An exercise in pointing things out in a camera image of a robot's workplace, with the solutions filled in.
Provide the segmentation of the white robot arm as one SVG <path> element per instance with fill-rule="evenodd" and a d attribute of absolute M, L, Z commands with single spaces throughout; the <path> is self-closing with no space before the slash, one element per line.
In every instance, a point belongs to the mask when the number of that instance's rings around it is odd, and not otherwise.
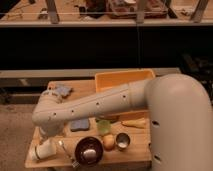
<path fill-rule="evenodd" d="M 184 74 L 168 74 L 61 103 L 40 96 L 33 123 L 48 136 L 66 121 L 147 109 L 152 171 L 213 171 L 213 107 L 205 88 Z"/>

